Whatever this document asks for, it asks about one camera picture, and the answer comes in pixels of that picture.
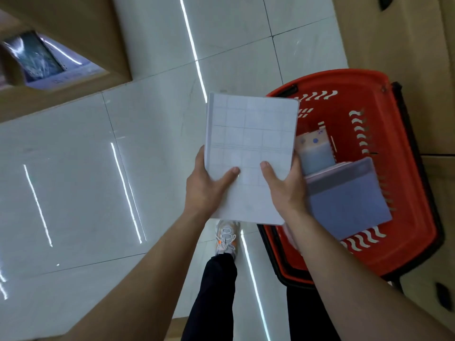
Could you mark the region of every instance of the forearm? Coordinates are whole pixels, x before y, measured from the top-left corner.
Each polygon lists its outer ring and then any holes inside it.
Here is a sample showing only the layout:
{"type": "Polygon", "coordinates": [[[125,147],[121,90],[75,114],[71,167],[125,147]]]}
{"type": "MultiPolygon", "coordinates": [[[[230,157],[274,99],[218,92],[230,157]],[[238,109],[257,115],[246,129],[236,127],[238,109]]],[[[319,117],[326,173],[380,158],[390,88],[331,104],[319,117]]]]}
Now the forearm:
{"type": "Polygon", "coordinates": [[[296,212],[286,221],[341,339],[454,339],[346,251],[313,217],[296,212]]]}
{"type": "Polygon", "coordinates": [[[206,221],[182,214],[64,340],[163,340],[206,221]]]}

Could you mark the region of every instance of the sneaker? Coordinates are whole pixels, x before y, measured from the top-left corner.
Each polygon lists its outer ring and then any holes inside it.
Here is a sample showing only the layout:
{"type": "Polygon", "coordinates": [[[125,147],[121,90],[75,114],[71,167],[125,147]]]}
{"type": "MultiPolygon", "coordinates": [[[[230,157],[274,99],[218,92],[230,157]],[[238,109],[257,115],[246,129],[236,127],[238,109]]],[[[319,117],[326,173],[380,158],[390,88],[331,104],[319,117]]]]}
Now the sneaker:
{"type": "Polygon", "coordinates": [[[240,230],[240,223],[229,220],[220,220],[217,224],[217,251],[219,254],[231,254],[235,259],[237,256],[237,238],[240,230]]]}

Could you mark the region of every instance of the black pants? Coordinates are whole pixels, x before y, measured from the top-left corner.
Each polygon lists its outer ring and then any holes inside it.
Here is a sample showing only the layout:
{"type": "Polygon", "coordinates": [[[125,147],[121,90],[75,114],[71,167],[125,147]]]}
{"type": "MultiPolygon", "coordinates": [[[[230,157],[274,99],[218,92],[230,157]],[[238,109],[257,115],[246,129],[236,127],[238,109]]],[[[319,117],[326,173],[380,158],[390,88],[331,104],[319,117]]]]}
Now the black pants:
{"type": "MultiPolygon", "coordinates": [[[[181,341],[232,341],[234,317],[228,307],[234,302],[236,278],[230,254],[207,262],[181,341]]],[[[291,340],[340,339],[316,290],[288,287],[287,312],[291,340]]]]}

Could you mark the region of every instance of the finger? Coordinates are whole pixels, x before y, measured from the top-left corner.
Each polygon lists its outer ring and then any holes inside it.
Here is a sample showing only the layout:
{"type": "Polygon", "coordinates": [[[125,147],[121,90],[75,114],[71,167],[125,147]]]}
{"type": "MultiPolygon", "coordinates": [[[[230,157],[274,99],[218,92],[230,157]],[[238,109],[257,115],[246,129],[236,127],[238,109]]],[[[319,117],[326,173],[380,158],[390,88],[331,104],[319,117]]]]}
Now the finger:
{"type": "Polygon", "coordinates": [[[229,186],[234,183],[238,174],[240,173],[240,169],[236,166],[231,168],[228,172],[224,174],[219,180],[217,180],[217,185],[221,189],[221,192],[224,193],[229,186]]]}
{"type": "Polygon", "coordinates": [[[199,149],[199,152],[196,155],[196,163],[194,164],[194,169],[195,170],[205,170],[204,166],[204,145],[201,146],[199,149]]]}
{"type": "Polygon", "coordinates": [[[298,179],[302,176],[302,165],[300,163],[300,158],[297,155],[297,153],[294,152],[294,155],[292,157],[292,164],[291,164],[291,171],[287,175],[286,179],[298,179]]]}
{"type": "Polygon", "coordinates": [[[275,174],[275,171],[273,171],[273,167],[268,161],[263,161],[261,163],[261,171],[269,188],[271,188],[272,185],[276,184],[279,181],[275,174]]]}

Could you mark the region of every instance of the shopping basket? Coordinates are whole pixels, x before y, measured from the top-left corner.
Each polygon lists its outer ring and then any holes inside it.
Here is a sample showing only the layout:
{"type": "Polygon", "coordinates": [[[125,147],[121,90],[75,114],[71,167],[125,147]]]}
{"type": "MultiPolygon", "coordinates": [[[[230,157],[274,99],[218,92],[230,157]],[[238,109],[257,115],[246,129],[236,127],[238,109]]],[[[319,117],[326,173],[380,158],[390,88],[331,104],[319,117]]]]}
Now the shopping basket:
{"type": "MultiPolygon", "coordinates": [[[[294,80],[268,97],[298,99],[296,135],[326,128],[336,162],[372,158],[392,220],[344,239],[344,247],[387,281],[436,252],[444,233],[400,84],[376,71],[337,69],[294,80]]],[[[258,228],[278,279],[287,286],[314,287],[283,229],[258,228]]]]}

